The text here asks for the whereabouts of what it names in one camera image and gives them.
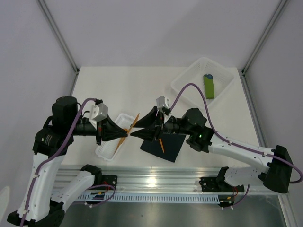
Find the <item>orange plastic knife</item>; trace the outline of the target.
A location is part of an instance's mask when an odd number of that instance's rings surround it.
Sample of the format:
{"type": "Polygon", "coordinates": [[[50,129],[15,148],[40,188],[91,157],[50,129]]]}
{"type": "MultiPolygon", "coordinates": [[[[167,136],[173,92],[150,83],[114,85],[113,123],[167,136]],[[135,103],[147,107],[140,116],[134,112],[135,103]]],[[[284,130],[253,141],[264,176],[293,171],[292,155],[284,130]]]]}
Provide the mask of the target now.
{"type": "Polygon", "coordinates": [[[139,119],[140,113],[137,114],[135,120],[133,121],[133,123],[131,124],[130,128],[127,131],[127,135],[130,134],[131,130],[133,129],[133,127],[135,126],[135,124],[137,123],[138,119],[139,119]]]}

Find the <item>orange plastic spoon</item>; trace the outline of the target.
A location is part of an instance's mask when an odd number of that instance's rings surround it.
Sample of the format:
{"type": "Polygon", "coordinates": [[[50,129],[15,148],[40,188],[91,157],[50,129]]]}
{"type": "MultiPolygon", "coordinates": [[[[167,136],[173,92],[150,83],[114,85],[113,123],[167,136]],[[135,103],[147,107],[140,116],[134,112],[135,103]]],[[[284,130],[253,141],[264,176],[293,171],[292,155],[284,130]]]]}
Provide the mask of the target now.
{"type": "MultiPolygon", "coordinates": [[[[128,134],[129,129],[124,128],[124,130],[126,131],[126,134],[128,134]]],[[[115,153],[117,152],[117,150],[119,149],[119,147],[121,146],[121,144],[124,142],[124,140],[125,140],[125,137],[123,137],[123,138],[120,139],[120,141],[119,141],[119,143],[118,143],[118,145],[117,145],[117,147],[115,149],[115,153]]]]}

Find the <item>white narrow cutlery tray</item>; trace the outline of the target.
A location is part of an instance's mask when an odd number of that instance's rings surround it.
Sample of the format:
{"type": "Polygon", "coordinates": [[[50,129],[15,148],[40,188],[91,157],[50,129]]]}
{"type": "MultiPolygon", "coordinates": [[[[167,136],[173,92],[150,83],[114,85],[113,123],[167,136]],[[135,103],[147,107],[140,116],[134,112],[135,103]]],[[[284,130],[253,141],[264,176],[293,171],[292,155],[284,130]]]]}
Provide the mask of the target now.
{"type": "MultiPolygon", "coordinates": [[[[134,122],[135,117],[128,115],[126,113],[121,113],[118,117],[114,120],[114,123],[117,124],[120,128],[129,129],[131,124],[134,122]]],[[[95,149],[95,154],[99,157],[104,159],[105,161],[112,161],[118,150],[121,148],[121,145],[118,149],[118,143],[120,139],[115,139],[107,142],[102,142],[100,146],[97,146],[95,149]]]]}

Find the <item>orange plastic fork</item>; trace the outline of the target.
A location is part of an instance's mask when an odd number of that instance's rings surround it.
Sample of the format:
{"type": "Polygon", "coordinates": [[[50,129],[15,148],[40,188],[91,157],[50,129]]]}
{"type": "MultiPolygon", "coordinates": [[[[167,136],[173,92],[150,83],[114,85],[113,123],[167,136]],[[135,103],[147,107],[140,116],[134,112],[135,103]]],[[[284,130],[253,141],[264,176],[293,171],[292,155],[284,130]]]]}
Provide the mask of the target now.
{"type": "Polygon", "coordinates": [[[164,146],[163,146],[162,139],[159,139],[159,143],[160,143],[162,152],[165,153],[165,149],[164,149],[164,146]]]}

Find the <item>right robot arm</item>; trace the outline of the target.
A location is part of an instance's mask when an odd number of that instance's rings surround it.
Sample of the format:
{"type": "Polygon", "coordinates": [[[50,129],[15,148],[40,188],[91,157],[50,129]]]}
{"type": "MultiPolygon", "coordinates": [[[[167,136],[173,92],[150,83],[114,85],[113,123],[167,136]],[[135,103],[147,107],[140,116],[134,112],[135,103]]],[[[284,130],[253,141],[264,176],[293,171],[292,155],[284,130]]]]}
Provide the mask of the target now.
{"type": "Polygon", "coordinates": [[[167,120],[162,112],[153,109],[135,124],[138,130],[130,135],[148,141],[158,140],[164,134],[188,135],[186,143],[193,150],[227,156],[250,166],[241,173],[230,167],[221,168],[216,185],[222,191],[248,180],[263,183],[277,193],[288,192],[293,162],[285,147],[277,145],[272,149],[231,141],[207,127],[206,122],[198,108],[188,109],[181,118],[170,116],[167,120]]]}

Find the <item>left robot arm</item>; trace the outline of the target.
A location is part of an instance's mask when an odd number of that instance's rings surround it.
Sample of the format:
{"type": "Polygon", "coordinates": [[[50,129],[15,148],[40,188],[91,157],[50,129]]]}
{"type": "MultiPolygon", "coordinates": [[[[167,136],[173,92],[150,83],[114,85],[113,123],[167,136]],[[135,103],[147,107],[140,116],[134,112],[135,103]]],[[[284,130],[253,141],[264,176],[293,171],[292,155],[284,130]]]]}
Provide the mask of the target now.
{"type": "Polygon", "coordinates": [[[102,175],[100,168],[87,164],[68,186],[53,193],[57,172],[75,136],[93,136],[98,145],[127,136],[126,130],[108,116],[103,101],[93,101],[88,118],[82,113],[85,105],[79,104],[75,97],[60,97],[52,105],[52,115],[35,136],[33,166],[26,194],[18,210],[8,215],[9,223],[17,227],[57,227],[67,209],[84,191],[116,190],[115,184],[102,175]]]}

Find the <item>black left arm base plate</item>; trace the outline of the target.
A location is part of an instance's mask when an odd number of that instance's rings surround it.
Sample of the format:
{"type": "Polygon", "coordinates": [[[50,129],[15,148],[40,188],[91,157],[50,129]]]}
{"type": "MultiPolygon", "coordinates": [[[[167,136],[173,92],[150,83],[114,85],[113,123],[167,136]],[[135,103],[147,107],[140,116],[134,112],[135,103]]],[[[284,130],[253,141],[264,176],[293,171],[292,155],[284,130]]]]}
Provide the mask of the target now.
{"type": "Polygon", "coordinates": [[[116,189],[117,180],[118,180],[117,175],[102,175],[100,179],[96,180],[94,186],[103,185],[97,187],[96,190],[110,191],[112,190],[111,187],[114,187],[116,189]]]}

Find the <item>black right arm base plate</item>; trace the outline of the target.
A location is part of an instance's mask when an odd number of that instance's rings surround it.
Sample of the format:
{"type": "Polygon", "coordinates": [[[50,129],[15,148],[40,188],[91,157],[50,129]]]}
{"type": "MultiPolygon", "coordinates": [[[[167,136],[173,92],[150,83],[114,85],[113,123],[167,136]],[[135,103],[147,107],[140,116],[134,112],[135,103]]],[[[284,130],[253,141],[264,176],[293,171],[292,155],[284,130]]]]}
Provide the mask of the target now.
{"type": "Polygon", "coordinates": [[[203,192],[244,192],[244,186],[231,186],[219,177],[201,177],[199,184],[203,192]]]}

